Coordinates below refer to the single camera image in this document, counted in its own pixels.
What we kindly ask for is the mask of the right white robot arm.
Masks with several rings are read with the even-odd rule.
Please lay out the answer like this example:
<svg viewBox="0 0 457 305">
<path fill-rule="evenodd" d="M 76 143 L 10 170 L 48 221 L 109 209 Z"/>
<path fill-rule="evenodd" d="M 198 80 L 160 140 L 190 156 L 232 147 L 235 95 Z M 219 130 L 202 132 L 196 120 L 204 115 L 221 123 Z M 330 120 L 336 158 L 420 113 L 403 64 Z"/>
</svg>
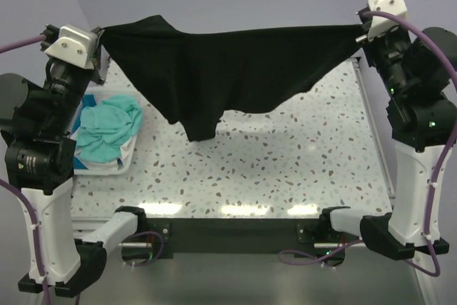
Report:
<svg viewBox="0 0 457 305">
<path fill-rule="evenodd" d="M 350 207 L 324 209 L 318 235 L 328 243 L 343 233 L 395 261 L 416 252 L 446 254 L 438 228 L 442 173 L 456 142 L 456 105 L 444 89 L 456 82 L 456 35 L 420 30 L 402 15 L 364 9 L 363 50 L 389 93 L 387 117 L 395 142 L 397 180 L 393 209 L 370 215 Z"/>
</svg>

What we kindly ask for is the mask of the black t shirt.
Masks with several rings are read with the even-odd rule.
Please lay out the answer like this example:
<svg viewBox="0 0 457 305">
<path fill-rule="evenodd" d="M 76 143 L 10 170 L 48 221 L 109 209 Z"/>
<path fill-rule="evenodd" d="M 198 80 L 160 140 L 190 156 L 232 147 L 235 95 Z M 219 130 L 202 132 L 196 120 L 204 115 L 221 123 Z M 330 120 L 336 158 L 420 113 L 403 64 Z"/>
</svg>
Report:
<svg viewBox="0 0 457 305">
<path fill-rule="evenodd" d="M 105 28 L 100 42 L 128 80 L 189 141 L 225 111 L 264 114 L 310 91 L 358 51 L 359 24 L 190 34 L 162 16 Z"/>
</svg>

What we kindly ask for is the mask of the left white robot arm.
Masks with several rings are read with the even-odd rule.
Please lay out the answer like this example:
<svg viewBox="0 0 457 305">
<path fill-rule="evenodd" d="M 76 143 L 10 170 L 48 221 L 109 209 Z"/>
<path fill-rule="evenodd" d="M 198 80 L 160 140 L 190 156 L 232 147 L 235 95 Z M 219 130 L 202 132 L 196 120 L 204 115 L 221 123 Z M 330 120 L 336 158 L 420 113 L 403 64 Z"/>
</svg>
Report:
<svg viewBox="0 0 457 305">
<path fill-rule="evenodd" d="M 125 239 L 148 234 L 145 211 L 122 206 L 93 233 L 77 239 L 71 220 L 76 143 L 70 129 L 90 83 L 99 73 L 103 31 L 48 25 L 18 47 L 38 43 L 48 56 L 42 86 L 13 73 L 1 75 L 1 135 L 7 180 L 26 220 L 31 264 L 23 292 L 74 298 L 103 274 L 109 254 Z"/>
</svg>

